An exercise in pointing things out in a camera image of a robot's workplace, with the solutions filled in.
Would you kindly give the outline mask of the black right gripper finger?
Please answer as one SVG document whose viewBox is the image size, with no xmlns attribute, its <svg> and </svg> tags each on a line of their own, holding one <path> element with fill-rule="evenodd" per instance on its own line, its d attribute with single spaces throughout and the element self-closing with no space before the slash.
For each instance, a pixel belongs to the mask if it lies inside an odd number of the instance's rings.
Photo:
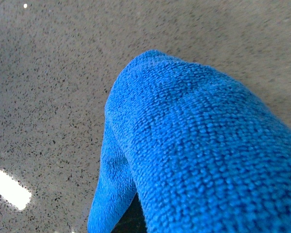
<svg viewBox="0 0 291 233">
<path fill-rule="evenodd" d="M 129 208 L 111 233 L 147 233 L 145 217 L 138 194 L 135 195 Z"/>
</svg>

